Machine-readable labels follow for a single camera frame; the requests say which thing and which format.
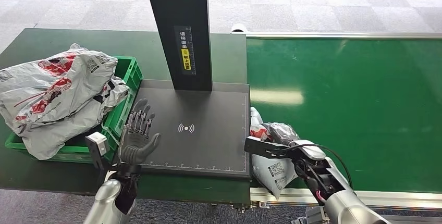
plastic mailer bag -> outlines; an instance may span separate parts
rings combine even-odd
[[[270,132],[274,143],[290,146],[292,141],[299,140],[298,134],[296,134],[294,129],[288,124],[268,122],[263,123],[263,126]]]
[[[115,72],[118,59],[73,44],[44,60],[0,71],[0,114],[20,134],[75,114]]]
[[[250,120],[250,134],[255,137],[271,140],[270,130],[265,128],[266,123],[263,123],[259,112],[251,108]],[[253,175],[260,184],[269,189],[272,194],[279,199],[279,195],[283,188],[285,188],[298,175],[294,170],[294,164],[290,158],[268,159],[259,155],[252,154]]]
[[[38,159],[99,124],[129,88],[113,77],[118,59],[73,44],[44,60],[0,70],[0,114]]]
[[[76,114],[63,121],[24,131],[20,136],[29,154],[39,160],[52,158],[64,143],[100,124],[103,116],[122,102],[129,87],[119,78],[112,78],[100,95],[86,103]]]

plastic crate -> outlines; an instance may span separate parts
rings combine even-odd
[[[109,112],[107,116],[105,116],[105,118],[103,119],[103,126],[105,126],[105,129],[102,129],[102,127],[99,125],[84,134],[70,139],[65,143],[65,146],[62,147],[54,157],[49,159],[49,161],[92,163],[91,156],[89,155],[89,149],[86,146],[84,138],[95,131],[100,131],[103,135],[107,137],[111,152],[107,152],[105,157],[108,160],[112,159],[114,151],[118,147],[118,140],[115,140],[113,136],[118,139],[121,137],[123,126],[129,115],[138,88],[140,87],[141,80],[143,80],[143,74],[138,67],[135,57],[117,56],[116,58],[118,58],[118,65],[115,69],[115,76],[122,78],[126,82],[126,85],[130,87],[129,95],[124,101],[122,101],[111,112]],[[14,133],[12,133],[8,137],[5,146],[7,148],[13,148],[17,151],[26,153],[29,156],[33,157],[26,150],[21,137],[16,136]]]

gray carpet floor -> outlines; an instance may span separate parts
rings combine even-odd
[[[215,33],[442,32],[442,0],[209,0],[209,11]],[[156,31],[149,0],[0,0],[0,52],[23,28]]]
[[[209,0],[212,32],[442,32],[442,0]],[[149,0],[0,0],[0,52],[24,28],[156,31]],[[0,224],[81,223],[93,198],[0,190]],[[140,200],[131,223],[290,223],[303,207]],[[441,216],[430,212],[382,214]]]

black mat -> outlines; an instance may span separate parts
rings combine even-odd
[[[137,100],[156,113],[151,134],[159,147],[144,171],[250,178],[250,91],[247,84],[214,83],[212,92],[174,90],[170,81],[143,80]]]

black vertical stand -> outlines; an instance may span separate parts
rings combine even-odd
[[[175,90],[212,90],[207,0],[150,0]]]

